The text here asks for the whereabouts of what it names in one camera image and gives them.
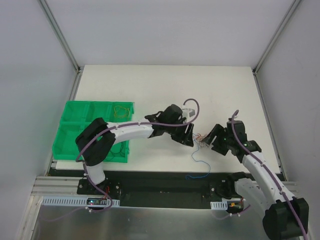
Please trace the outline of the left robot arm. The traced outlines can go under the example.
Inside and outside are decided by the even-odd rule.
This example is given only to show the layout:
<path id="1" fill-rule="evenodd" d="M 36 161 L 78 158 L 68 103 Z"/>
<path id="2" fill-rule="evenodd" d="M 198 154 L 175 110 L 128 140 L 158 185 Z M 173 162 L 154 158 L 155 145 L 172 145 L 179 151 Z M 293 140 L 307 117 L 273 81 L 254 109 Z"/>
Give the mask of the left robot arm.
<path id="1" fill-rule="evenodd" d="M 93 120 L 75 139 L 79 150 L 76 161 L 83 164 L 89 178 L 89 190 L 96 195 L 105 191 L 103 161 L 118 143 L 168 134 L 173 141 L 193 147 L 193 121 L 198 115 L 198 109 L 172 104 L 164 111 L 146 115 L 139 121 L 115 123 L 106 122 L 101 117 Z"/>

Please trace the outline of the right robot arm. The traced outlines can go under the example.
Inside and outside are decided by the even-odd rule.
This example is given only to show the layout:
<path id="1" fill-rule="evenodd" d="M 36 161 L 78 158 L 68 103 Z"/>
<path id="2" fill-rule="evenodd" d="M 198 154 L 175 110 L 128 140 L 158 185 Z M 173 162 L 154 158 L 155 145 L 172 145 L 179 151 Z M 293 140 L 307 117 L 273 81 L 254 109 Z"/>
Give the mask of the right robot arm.
<path id="1" fill-rule="evenodd" d="M 248 140 L 242 121 L 230 119 L 226 127 L 216 124 L 202 142 L 223 156 L 231 152 L 253 177 L 244 172 L 228 175 L 215 188 L 219 197 L 241 196 L 247 200 L 261 217 L 263 229 L 271 240 L 308 238 L 307 201 L 296 197 L 271 171 L 258 143 Z"/>

